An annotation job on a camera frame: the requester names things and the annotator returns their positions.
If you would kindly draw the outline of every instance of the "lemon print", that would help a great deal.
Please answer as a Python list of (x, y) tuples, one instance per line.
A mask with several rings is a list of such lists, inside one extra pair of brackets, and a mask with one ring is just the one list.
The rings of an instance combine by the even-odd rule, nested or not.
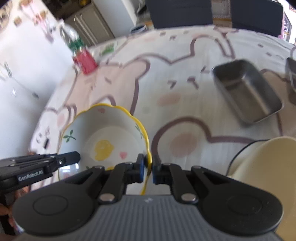
[(114, 146), (108, 140), (98, 141), (94, 148), (94, 151), (96, 152), (95, 159), (97, 161), (105, 160), (111, 155), (113, 149)]

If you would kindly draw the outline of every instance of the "screw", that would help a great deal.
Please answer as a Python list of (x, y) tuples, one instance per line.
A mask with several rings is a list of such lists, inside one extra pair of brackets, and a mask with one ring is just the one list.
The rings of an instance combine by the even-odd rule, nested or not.
[(115, 196), (111, 193), (104, 193), (100, 196), (100, 199), (103, 201), (103, 202), (111, 202), (115, 199)]
[(181, 199), (185, 202), (194, 202), (196, 200), (196, 196), (192, 193), (184, 193), (181, 196)]

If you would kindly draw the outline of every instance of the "black chair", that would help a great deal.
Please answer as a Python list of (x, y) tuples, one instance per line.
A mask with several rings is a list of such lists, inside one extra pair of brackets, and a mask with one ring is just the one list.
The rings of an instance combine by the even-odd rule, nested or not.
[(210, 0), (146, 0), (155, 28), (213, 23)]
[(281, 34), (283, 6), (272, 0), (231, 0), (232, 27), (277, 37)]

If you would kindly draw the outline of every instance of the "pink heart print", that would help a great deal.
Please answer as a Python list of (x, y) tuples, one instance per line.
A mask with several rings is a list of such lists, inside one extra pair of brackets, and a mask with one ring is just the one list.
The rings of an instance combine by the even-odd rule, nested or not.
[(104, 114), (106, 110), (104, 108), (98, 108), (98, 111)]
[(128, 153), (125, 152), (125, 151), (121, 151), (121, 152), (119, 153), (119, 155), (120, 155), (120, 158), (121, 158), (122, 160), (124, 160), (124, 159), (128, 156)]

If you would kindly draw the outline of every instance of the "table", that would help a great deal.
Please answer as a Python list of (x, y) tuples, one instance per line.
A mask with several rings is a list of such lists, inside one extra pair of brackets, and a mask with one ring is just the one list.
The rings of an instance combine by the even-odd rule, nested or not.
[[(68, 71), (40, 117), (31, 151), (55, 153), (66, 125), (99, 102), (129, 110), (145, 126), (152, 154), (183, 169), (201, 165), (225, 174), (246, 144), (296, 136), (296, 106), (288, 100), (285, 78), (286, 58), (296, 55), (293, 44), (213, 25), (153, 30), (114, 41), (116, 50), (93, 74), (84, 76), (75, 67)], [(247, 59), (260, 70), (285, 103), (279, 114), (248, 127), (238, 121), (211, 73), (235, 59)], [(54, 180), (56, 175), (35, 188)], [(148, 185), (146, 193), (157, 192), (162, 189)]]

